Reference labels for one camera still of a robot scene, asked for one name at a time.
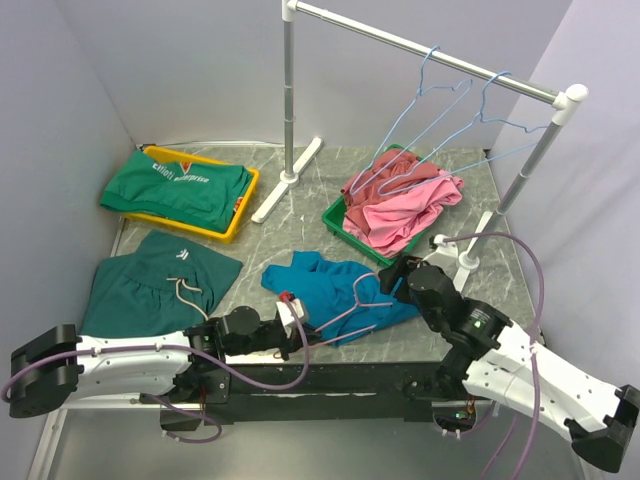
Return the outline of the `pink wire hanger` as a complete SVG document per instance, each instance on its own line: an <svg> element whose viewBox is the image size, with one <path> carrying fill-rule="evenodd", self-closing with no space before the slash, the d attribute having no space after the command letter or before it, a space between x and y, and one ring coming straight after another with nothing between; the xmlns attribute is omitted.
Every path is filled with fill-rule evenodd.
<svg viewBox="0 0 640 480"><path fill-rule="evenodd" d="M396 304L379 291L373 273L356 278L336 300L330 302L320 316L311 321L319 335L317 345L338 347L375 330L385 328L394 320Z"/></svg>

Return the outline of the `teal blue t shirt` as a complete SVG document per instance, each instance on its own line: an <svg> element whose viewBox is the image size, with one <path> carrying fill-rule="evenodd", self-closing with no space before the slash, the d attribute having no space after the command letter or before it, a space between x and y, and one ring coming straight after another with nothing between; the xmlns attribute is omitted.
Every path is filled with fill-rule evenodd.
<svg viewBox="0 0 640 480"><path fill-rule="evenodd" d="M336 300L356 278L365 273L373 273L379 282L377 274L360 263L332 262L324 259L316 251L296 251L290 265L268 266L262 274L261 286L276 294L289 292L299 298L309 313L308 325L314 332L311 321L320 316L318 310L322 311L330 302ZM394 320L391 325L375 331L398 325L418 315L415 306L403 304L392 296L385 296L396 304Z"/></svg>

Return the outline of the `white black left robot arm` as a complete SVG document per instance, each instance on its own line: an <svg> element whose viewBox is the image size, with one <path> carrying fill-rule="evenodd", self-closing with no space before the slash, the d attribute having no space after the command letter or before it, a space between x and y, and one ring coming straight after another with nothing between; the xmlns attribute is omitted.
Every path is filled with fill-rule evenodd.
<svg viewBox="0 0 640 480"><path fill-rule="evenodd" d="M295 301L278 303L263 321L248 306L183 331L106 339L59 325L16 349L1 399L13 418L48 414L90 397L142 394L173 402L192 399L217 371L237 376L236 356L277 350L282 359L301 348L308 314Z"/></svg>

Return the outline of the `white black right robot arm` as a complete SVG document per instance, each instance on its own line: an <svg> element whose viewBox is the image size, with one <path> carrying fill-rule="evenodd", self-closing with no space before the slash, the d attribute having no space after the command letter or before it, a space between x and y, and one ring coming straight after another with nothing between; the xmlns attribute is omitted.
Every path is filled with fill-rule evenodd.
<svg viewBox="0 0 640 480"><path fill-rule="evenodd" d="M531 417L592 466L617 473L639 415L639 391L573 366L495 307L459 293L438 266L404 255L378 274L381 291L413 305L449 344L429 386L441 398L468 394Z"/></svg>

